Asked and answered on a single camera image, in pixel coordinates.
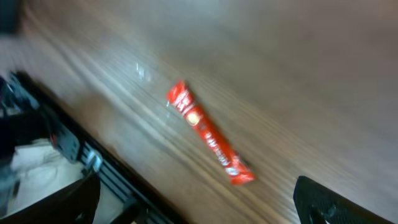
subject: wood grain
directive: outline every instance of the wood grain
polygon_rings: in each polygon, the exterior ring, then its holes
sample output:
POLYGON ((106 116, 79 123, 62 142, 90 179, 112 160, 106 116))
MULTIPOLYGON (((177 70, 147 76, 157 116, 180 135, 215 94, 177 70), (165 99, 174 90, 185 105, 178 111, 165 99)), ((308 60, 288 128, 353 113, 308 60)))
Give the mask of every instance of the wood grain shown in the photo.
POLYGON ((398 16, 381 1, 30 0, 23 68, 193 223, 298 223, 307 175, 398 222, 398 16), (258 180, 233 187, 165 93, 190 83, 258 180))

